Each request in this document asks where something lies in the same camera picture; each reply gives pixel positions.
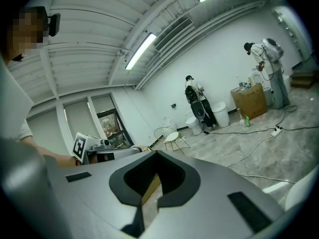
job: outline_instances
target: person in white shirt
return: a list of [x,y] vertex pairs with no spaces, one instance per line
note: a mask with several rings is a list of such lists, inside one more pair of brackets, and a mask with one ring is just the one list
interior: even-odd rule
[[194,80],[190,75],[186,77],[186,84],[185,88],[187,86],[192,86],[197,92],[197,97],[201,101],[201,103],[204,106],[205,109],[205,117],[204,117],[204,122],[206,126],[211,129],[212,127],[216,127],[216,118],[214,116],[213,111],[211,110],[209,101],[207,100],[206,96],[204,95],[204,87],[199,84],[198,81]]
[[269,76],[271,88],[274,91],[274,108],[280,109],[290,104],[287,89],[284,83],[280,60],[272,63],[267,57],[267,54],[261,43],[248,43],[244,45],[247,54],[253,54],[258,63],[258,70],[260,72],[265,69]]
[[[23,144],[34,147],[41,155],[53,156],[59,166],[79,165],[74,156],[58,155],[38,146],[33,140],[25,117],[14,117],[14,114],[18,114],[19,110],[22,110],[19,115],[26,116],[31,108],[32,100],[24,93],[6,66],[10,60],[21,61],[22,54],[26,49],[36,48],[37,43],[42,43],[43,37],[48,34],[49,24],[45,8],[42,6],[24,8],[13,17],[13,19],[5,19],[2,22],[1,27],[5,27],[5,23],[7,23],[7,27],[5,33],[0,33],[2,36],[0,43],[0,95],[1,102],[5,102],[5,107],[1,104],[0,110],[0,137],[15,138]],[[98,162],[96,155],[90,158],[90,163]]]

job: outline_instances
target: extension cord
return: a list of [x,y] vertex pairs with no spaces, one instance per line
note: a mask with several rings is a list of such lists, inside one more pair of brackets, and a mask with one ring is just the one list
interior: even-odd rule
[[282,131],[282,129],[277,128],[277,129],[275,129],[275,131],[273,131],[273,132],[271,133],[271,135],[272,135],[273,137],[276,137],[277,135],[279,135],[279,134],[281,133],[281,131]]

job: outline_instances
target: floor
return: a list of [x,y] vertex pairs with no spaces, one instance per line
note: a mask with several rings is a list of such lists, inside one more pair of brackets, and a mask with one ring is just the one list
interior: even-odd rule
[[[283,128],[292,129],[319,125],[319,84],[313,85],[309,90],[293,89],[289,94],[291,105],[297,105],[297,111],[287,114],[285,120],[280,124]],[[284,110],[269,108],[267,113],[251,120],[250,127],[239,125],[239,115],[230,115],[230,126],[216,128],[212,132],[250,132],[275,127],[284,115]],[[210,161],[223,166],[230,165],[239,159],[247,156],[253,148],[263,139],[271,136],[271,130],[258,132],[249,135],[226,134],[206,135],[203,132],[193,135],[190,129],[181,130],[185,141],[191,148],[183,148],[187,156]],[[255,151],[245,160],[233,165],[230,169],[245,175],[261,175],[270,178],[289,180],[297,182],[313,170],[319,163],[319,128],[302,129],[295,131],[283,131],[276,138],[262,142]],[[181,140],[179,146],[187,145]],[[153,150],[166,151],[165,145],[158,142]],[[167,150],[171,151],[171,145],[167,145]],[[174,152],[182,155],[180,150]],[[260,189],[265,189],[278,181],[264,178],[245,177]],[[292,185],[288,185],[281,190],[271,194],[282,206]],[[144,204],[143,209],[147,210],[146,215],[156,215],[156,201],[161,196],[161,187]]]

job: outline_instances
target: wire chair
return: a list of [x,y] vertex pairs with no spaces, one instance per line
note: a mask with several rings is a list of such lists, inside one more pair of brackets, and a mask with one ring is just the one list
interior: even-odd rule
[[[179,133],[173,129],[173,128],[170,128],[170,127],[160,127],[160,128],[157,128],[155,131],[154,131],[154,137],[159,140],[159,141],[162,141],[164,144],[165,144],[165,148],[166,148],[166,151],[167,151],[167,146],[166,144],[170,143],[171,144],[171,148],[173,151],[176,151],[178,149],[180,149],[180,151],[185,155],[185,153],[183,152],[182,148],[180,148],[177,143],[176,143],[176,140],[177,139],[181,139],[183,142],[185,142],[179,135]],[[175,145],[178,147],[178,149],[175,149],[173,148],[173,142],[175,143]]]

